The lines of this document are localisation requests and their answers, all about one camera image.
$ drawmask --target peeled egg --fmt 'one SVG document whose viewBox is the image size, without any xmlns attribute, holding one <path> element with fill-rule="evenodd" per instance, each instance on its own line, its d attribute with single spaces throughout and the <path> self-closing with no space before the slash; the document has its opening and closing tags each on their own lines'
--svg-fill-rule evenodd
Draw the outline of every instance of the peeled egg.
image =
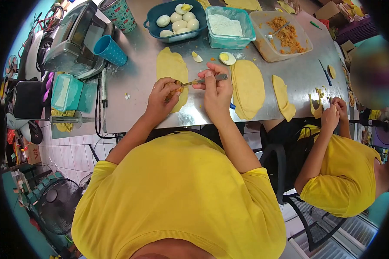
<svg viewBox="0 0 389 259">
<path fill-rule="evenodd" d="M 183 20 L 183 17 L 181 16 L 181 14 L 178 14 L 176 12 L 172 13 L 170 16 L 171 22 L 177 22 L 177 21 L 181 21 L 181 20 Z"/>
<path fill-rule="evenodd" d="M 236 62 L 235 57 L 226 51 L 223 51 L 219 54 L 219 59 L 222 61 L 223 64 L 226 65 L 233 65 Z"/>
<path fill-rule="evenodd" d="M 160 37 L 169 37 L 171 35 L 173 35 L 173 32 L 170 30 L 162 30 L 160 32 Z"/>
<path fill-rule="evenodd" d="M 187 28 L 187 21 L 177 21 L 177 22 L 174 22 L 171 27 L 173 28 L 173 31 L 174 32 L 177 32 L 179 29 L 181 28 Z"/>
<path fill-rule="evenodd" d="M 185 14 L 189 12 L 193 8 L 193 5 L 188 5 L 188 4 L 178 4 L 175 8 L 176 13 L 178 14 Z"/>
<path fill-rule="evenodd" d="M 192 12 L 187 12 L 183 15 L 183 20 L 189 22 L 191 19 L 196 18 L 196 15 Z"/>
<path fill-rule="evenodd" d="M 196 62 L 202 62 L 203 59 L 194 51 L 192 51 L 192 57 Z"/>
<path fill-rule="evenodd" d="M 170 17 L 168 15 L 162 15 L 157 19 L 156 23 L 159 27 L 166 27 L 170 23 Z"/>
<path fill-rule="evenodd" d="M 176 31 L 176 34 L 185 33 L 185 32 L 191 32 L 192 30 L 189 28 L 180 28 Z"/>
<path fill-rule="evenodd" d="M 187 22 L 187 28 L 191 29 L 192 31 L 195 31 L 199 28 L 199 21 L 197 19 L 191 19 Z"/>
</svg>

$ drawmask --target yellow t-shirt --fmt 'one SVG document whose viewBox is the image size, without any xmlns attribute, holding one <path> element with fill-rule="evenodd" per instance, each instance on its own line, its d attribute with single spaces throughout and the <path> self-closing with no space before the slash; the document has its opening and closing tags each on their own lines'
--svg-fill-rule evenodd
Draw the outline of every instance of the yellow t-shirt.
<svg viewBox="0 0 389 259">
<path fill-rule="evenodd" d="M 311 134 L 320 128 L 311 128 Z M 310 135 L 304 128 L 299 137 Z M 379 153 L 357 141 L 333 134 L 324 154 L 320 175 L 311 178 L 301 192 L 301 198 L 309 204 L 347 218 L 358 215 L 375 200 L 375 158 Z"/>
<path fill-rule="evenodd" d="M 148 243 L 183 239 L 216 258 L 278 258 L 285 224 L 265 168 L 244 174 L 223 149 L 189 131 L 99 161 L 72 237 L 88 259 L 129 258 Z"/>
</svg>

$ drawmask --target blue cup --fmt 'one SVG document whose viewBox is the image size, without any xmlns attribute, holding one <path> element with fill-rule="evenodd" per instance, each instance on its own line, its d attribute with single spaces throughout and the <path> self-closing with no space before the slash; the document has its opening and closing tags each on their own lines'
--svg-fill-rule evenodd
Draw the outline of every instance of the blue cup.
<svg viewBox="0 0 389 259">
<path fill-rule="evenodd" d="M 102 36 L 94 46 L 94 53 L 117 66 L 127 62 L 127 55 L 110 35 Z"/>
</svg>

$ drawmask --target hand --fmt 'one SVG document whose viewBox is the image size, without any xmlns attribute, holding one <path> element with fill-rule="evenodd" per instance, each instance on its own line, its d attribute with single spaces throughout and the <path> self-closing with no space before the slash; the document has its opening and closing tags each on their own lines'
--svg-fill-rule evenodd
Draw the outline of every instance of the hand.
<svg viewBox="0 0 389 259">
<path fill-rule="evenodd" d="M 227 74 L 229 76 L 226 67 L 210 62 L 206 65 L 209 69 L 197 74 L 199 78 L 205 78 L 205 84 L 193 85 L 193 88 L 206 90 L 204 107 L 209 118 L 218 127 L 229 120 L 232 121 L 229 106 L 233 87 L 230 78 L 216 82 L 215 75 Z"/>
<path fill-rule="evenodd" d="M 288 4 L 295 10 L 296 14 L 298 14 L 301 11 L 299 0 L 288 0 Z"/>
<path fill-rule="evenodd" d="M 339 97 L 334 97 L 332 100 L 332 104 L 336 106 L 338 114 L 340 114 L 340 121 L 348 123 L 346 102 L 340 99 Z"/>
<path fill-rule="evenodd" d="M 339 118 L 339 111 L 336 111 L 334 104 L 330 104 L 330 108 L 327 108 L 322 114 L 322 130 L 332 134 L 337 127 Z"/>
<path fill-rule="evenodd" d="M 151 94 L 148 97 L 147 108 L 143 115 L 143 117 L 150 122 L 152 127 L 155 127 L 162 122 L 179 101 L 180 92 L 176 92 L 170 101 L 166 102 L 166 97 L 170 92 L 181 87 L 180 85 L 174 84 L 175 81 L 175 79 L 165 77 L 160 78 L 154 84 L 153 90 L 151 90 Z"/>
</svg>

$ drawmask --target cup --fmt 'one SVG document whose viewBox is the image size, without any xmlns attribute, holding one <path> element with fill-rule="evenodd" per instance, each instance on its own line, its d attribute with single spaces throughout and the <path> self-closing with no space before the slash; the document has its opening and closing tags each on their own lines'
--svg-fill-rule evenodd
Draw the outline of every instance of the cup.
<svg viewBox="0 0 389 259">
<path fill-rule="evenodd" d="M 130 32 L 137 26 L 126 0 L 103 0 L 98 9 L 123 33 Z"/>
<path fill-rule="evenodd" d="M 127 55 L 110 35 L 104 35 L 94 46 L 94 53 L 119 67 L 127 62 Z"/>
</svg>

